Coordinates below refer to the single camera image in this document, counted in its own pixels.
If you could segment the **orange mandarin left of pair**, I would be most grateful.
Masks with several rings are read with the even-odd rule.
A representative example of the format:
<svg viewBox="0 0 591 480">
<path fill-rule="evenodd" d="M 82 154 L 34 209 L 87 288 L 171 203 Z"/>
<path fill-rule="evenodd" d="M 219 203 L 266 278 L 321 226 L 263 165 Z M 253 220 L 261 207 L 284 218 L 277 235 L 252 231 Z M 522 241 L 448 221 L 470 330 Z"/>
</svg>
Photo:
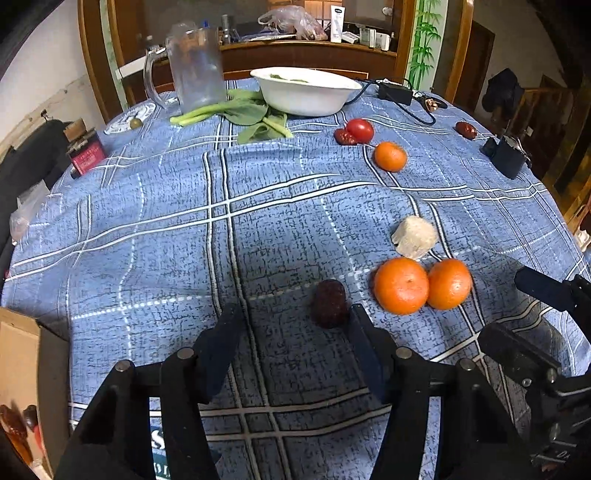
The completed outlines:
<svg viewBox="0 0 591 480">
<path fill-rule="evenodd" d="M 384 262 L 374 275 L 374 295 L 384 310 L 409 315 L 420 310 L 429 296 L 429 279 L 424 267 L 409 258 Z"/>
</svg>

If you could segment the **orange mandarin of pair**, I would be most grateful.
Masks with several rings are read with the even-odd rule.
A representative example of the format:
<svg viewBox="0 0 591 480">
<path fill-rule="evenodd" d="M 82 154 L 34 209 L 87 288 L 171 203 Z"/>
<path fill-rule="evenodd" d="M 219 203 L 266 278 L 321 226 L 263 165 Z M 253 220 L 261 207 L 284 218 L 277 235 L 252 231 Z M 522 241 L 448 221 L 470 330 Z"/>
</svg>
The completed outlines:
<svg viewBox="0 0 591 480">
<path fill-rule="evenodd" d="M 384 262 L 374 275 L 374 295 L 384 310 L 409 315 L 420 310 L 429 296 L 429 279 L 424 267 L 409 258 Z"/>
<path fill-rule="evenodd" d="M 457 259 L 442 260 L 428 273 L 428 304 L 437 310 L 450 310 L 461 305 L 469 296 L 473 281 L 466 265 Z"/>
</svg>

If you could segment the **orange mandarin right of pair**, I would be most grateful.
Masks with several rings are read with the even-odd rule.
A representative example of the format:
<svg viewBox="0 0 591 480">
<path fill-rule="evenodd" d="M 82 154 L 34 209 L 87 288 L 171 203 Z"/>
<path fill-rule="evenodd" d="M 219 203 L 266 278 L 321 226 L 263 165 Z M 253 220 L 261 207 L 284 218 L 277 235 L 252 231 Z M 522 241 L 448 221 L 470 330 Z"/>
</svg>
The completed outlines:
<svg viewBox="0 0 591 480">
<path fill-rule="evenodd" d="M 442 260 L 428 273 L 428 304 L 437 310 L 450 310 L 461 305 L 469 296 L 473 281 L 466 265 L 457 259 Z"/>
</svg>

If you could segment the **corn piece far right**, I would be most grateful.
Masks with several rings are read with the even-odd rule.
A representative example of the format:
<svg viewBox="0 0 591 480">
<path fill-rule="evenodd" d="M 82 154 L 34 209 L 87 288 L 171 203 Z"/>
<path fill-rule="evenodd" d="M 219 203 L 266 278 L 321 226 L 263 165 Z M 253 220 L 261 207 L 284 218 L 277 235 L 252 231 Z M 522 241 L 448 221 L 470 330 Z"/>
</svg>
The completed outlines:
<svg viewBox="0 0 591 480">
<path fill-rule="evenodd" d="M 439 236 L 429 221 L 419 216 L 408 216 L 398 225 L 391 239 L 400 255 L 420 260 L 436 246 Z"/>
</svg>

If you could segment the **blue plaid tablecloth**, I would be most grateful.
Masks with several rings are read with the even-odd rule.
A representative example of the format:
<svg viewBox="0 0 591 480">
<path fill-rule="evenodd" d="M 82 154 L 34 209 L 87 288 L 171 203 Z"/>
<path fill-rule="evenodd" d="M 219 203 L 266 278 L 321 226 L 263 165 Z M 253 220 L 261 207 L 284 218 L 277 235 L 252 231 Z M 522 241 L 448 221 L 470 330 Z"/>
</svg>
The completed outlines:
<svg viewBox="0 0 591 480">
<path fill-rule="evenodd" d="M 567 374 L 590 363 L 590 345 L 565 313 L 519 292 L 529 266 L 555 279 L 590 268 L 551 194 L 528 169 L 508 179 L 449 107 L 432 126 L 423 108 L 403 112 L 367 90 L 341 112 L 290 120 L 290 139 L 239 145 L 238 127 L 211 117 L 178 127 L 150 103 L 101 134 L 106 159 L 52 188 L 17 244 L 4 307 L 70 341 L 69 419 L 77 423 L 114 363 L 158 362 L 211 327 L 224 306 L 245 311 L 245 330 L 204 427 L 224 479 L 366 479 L 389 408 L 370 394 L 349 343 L 315 326 L 315 286 L 338 279 L 378 326 L 429 360 L 469 358 L 519 429 L 524 391 L 479 345 L 498 321 L 555 357 Z M 365 119 L 370 144 L 339 145 L 335 129 Z M 394 142 L 406 166 L 377 166 Z M 423 259 L 458 259 L 473 290 L 458 308 L 396 316 L 377 304 L 375 270 L 397 252 L 406 217 L 435 226 Z"/>
</svg>

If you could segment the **brown cardboard box tray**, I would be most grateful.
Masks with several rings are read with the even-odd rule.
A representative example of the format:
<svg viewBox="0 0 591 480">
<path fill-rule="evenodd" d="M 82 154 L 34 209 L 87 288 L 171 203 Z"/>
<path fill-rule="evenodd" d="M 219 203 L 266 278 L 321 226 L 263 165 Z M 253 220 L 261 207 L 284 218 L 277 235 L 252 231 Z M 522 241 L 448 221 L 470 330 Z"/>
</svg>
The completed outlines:
<svg viewBox="0 0 591 480">
<path fill-rule="evenodd" d="M 47 472 L 57 469 L 69 429 L 69 344 L 36 320 L 3 308 L 1 402 L 37 408 L 41 442 L 30 440 Z"/>
</svg>

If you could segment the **far orange mandarin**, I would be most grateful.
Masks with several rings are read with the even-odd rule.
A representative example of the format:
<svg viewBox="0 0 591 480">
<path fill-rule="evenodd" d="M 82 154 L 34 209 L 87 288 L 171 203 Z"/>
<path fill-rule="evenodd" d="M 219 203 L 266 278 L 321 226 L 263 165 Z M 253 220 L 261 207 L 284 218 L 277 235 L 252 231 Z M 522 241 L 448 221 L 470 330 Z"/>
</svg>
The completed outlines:
<svg viewBox="0 0 591 480">
<path fill-rule="evenodd" d="M 399 172 L 408 162 L 406 151 L 394 142 L 381 142 L 374 149 L 374 160 L 381 169 Z"/>
</svg>

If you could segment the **red date table edge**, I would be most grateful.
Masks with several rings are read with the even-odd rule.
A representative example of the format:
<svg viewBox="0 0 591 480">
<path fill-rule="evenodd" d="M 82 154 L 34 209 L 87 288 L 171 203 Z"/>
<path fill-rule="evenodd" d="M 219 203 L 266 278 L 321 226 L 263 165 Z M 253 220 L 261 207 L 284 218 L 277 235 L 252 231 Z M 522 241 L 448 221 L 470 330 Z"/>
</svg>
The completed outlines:
<svg viewBox="0 0 591 480">
<path fill-rule="evenodd" d="M 455 125 L 455 130 L 468 140 L 475 140 L 478 136 L 476 127 L 465 121 L 457 122 Z"/>
</svg>

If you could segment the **far small red date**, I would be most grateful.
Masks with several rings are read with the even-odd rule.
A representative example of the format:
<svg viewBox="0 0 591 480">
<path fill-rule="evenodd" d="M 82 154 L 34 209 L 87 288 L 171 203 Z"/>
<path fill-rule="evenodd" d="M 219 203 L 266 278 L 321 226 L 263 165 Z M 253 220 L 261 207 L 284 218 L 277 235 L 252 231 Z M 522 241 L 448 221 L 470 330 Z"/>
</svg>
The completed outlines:
<svg viewBox="0 0 591 480">
<path fill-rule="evenodd" d="M 358 140 L 348 130 L 345 128 L 335 129 L 334 132 L 335 141 L 339 143 L 339 145 L 356 145 L 358 144 Z"/>
</svg>

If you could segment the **far small red tomato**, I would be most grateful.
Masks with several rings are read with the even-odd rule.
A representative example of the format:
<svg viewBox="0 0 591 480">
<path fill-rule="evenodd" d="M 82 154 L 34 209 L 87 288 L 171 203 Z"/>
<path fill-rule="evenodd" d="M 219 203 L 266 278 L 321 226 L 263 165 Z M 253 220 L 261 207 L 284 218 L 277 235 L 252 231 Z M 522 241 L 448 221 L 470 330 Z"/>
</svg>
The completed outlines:
<svg viewBox="0 0 591 480">
<path fill-rule="evenodd" d="M 370 144 L 375 135 L 373 125 L 360 118 L 349 120 L 346 123 L 346 131 L 356 140 L 356 143 L 361 144 Z"/>
</svg>

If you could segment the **pink black small box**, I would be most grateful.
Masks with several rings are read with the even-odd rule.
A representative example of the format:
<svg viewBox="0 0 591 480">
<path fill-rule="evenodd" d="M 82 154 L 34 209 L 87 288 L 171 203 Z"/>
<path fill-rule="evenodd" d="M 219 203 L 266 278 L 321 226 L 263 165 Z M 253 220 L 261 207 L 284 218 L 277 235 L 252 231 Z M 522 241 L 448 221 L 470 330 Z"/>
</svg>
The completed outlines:
<svg viewBox="0 0 591 480">
<path fill-rule="evenodd" d="M 69 145 L 66 155 L 71 161 L 72 179 L 85 175 L 106 158 L 100 138 L 94 129 L 74 140 Z"/>
</svg>

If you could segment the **clear plastic bag on sofa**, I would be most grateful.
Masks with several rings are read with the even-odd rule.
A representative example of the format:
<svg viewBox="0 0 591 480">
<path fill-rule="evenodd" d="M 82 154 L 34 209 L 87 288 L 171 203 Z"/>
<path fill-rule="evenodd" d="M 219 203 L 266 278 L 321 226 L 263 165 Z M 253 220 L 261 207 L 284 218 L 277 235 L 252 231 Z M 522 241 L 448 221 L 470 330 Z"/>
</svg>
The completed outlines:
<svg viewBox="0 0 591 480">
<path fill-rule="evenodd" d="M 28 228 L 43 205 L 50 191 L 44 180 L 30 187 L 17 197 L 17 209 L 10 215 L 9 227 L 13 245 L 27 233 Z"/>
</svg>

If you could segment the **small green olive fruit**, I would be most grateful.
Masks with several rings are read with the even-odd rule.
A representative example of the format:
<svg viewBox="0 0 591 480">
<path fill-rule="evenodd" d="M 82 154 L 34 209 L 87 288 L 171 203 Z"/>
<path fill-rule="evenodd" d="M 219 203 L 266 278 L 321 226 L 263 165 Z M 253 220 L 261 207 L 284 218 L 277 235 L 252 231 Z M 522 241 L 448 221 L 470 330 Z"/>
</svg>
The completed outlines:
<svg viewBox="0 0 591 480">
<path fill-rule="evenodd" d="M 132 118 L 129 122 L 129 126 L 132 130 L 138 129 L 142 126 L 142 121 L 139 118 Z"/>
</svg>

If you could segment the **green leafy vegetable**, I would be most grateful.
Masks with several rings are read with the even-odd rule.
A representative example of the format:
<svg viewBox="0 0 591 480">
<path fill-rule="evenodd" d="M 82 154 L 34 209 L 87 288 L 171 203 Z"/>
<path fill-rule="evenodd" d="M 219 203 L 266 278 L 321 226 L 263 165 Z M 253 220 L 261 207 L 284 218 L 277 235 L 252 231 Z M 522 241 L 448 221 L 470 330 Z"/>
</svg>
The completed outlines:
<svg viewBox="0 0 591 480">
<path fill-rule="evenodd" d="M 262 91 L 230 89 L 225 101 L 198 107 L 170 118 L 170 123 L 180 127 L 221 116 L 231 125 L 242 127 L 236 141 L 239 145 L 273 139 L 294 137 L 287 126 L 287 114 L 270 107 Z"/>
</svg>

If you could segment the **black power adapter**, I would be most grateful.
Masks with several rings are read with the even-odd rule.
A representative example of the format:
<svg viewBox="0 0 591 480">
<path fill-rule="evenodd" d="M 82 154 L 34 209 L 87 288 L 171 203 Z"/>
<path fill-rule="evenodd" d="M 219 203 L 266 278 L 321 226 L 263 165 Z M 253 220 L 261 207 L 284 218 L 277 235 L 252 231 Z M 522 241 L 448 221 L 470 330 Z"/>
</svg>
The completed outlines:
<svg viewBox="0 0 591 480">
<path fill-rule="evenodd" d="M 410 106 L 413 101 L 413 90 L 396 83 L 379 82 L 378 98 L 399 105 Z"/>
</svg>

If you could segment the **black leather sofa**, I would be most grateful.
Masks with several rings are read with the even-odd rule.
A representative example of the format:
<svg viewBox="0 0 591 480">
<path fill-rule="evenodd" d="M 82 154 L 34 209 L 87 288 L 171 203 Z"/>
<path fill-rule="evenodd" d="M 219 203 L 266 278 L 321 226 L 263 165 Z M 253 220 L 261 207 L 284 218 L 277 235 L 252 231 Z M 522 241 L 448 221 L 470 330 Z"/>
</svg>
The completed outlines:
<svg viewBox="0 0 591 480">
<path fill-rule="evenodd" d="M 45 121 L 18 147 L 10 147 L 0 171 L 1 280 L 9 267 L 14 247 L 9 232 L 10 215 L 17 209 L 17 197 L 41 180 L 51 189 L 70 166 L 66 155 L 67 123 Z"/>
</svg>

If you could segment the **white bowl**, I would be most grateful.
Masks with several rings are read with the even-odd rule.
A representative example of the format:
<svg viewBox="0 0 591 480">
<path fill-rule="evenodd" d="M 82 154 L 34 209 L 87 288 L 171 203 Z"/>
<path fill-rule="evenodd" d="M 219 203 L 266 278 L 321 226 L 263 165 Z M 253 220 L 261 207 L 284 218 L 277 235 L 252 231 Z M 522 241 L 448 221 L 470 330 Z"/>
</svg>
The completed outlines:
<svg viewBox="0 0 591 480">
<path fill-rule="evenodd" d="M 274 110 L 301 117 L 338 113 L 362 85 L 348 77 L 303 67 L 253 69 L 266 103 Z"/>
</svg>

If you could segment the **wooden sideboard counter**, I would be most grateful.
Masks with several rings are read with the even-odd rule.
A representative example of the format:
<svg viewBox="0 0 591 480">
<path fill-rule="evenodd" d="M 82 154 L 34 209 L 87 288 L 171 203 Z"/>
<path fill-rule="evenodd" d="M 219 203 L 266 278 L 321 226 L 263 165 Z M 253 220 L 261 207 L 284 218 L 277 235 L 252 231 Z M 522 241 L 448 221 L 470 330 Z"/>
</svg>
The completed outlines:
<svg viewBox="0 0 591 480">
<path fill-rule="evenodd" d="M 280 66 L 317 69 L 353 79 L 401 81 L 409 59 L 407 50 L 307 40 L 236 43 L 222 45 L 219 51 L 226 80 L 249 78 L 252 70 Z"/>
</svg>

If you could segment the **clear glass pitcher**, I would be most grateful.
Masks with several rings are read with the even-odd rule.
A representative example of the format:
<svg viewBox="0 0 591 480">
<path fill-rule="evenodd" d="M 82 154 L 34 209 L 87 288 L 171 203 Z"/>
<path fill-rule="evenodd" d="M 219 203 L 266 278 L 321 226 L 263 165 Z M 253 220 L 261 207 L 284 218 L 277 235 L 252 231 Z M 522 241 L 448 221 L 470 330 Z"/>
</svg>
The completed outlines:
<svg viewBox="0 0 591 480">
<path fill-rule="evenodd" d="M 147 97 L 166 109 L 167 102 L 156 91 L 153 64 L 167 59 L 177 103 L 183 114 L 226 100 L 218 33 L 191 21 L 171 27 L 163 47 L 150 48 L 143 67 Z"/>
</svg>

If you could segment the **white carton on counter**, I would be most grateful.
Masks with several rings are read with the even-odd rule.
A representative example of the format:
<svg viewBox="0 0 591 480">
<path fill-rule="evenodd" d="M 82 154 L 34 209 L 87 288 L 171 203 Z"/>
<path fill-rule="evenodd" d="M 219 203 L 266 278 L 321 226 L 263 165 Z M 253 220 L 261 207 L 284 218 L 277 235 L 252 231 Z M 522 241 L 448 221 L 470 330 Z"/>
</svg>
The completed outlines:
<svg viewBox="0 0 591 480">
<path fill-rule="evenodd" d="M 342 42 L 342 30 L 344 29 L 345 8 L 341 5 L 331 6 L 331 39 L 332 43 Z"/>
</svg>

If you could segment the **plastic bag on counter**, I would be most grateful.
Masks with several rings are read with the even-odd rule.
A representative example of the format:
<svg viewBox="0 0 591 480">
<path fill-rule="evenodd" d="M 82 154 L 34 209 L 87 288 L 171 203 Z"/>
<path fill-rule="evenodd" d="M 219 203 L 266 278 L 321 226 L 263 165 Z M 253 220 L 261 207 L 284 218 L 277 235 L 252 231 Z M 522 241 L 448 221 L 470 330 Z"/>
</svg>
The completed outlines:
<svg viewBox="0 0 591 480">
<path fill-rule="evenodd" d="M 297 5 L 280 6 L 260 15 L 259 25 L 284 34 L 294 34 L 298 40 L 325 41 L 328 39 L 321 23 L 311 16 L 304 7 Z"/>
</svg>

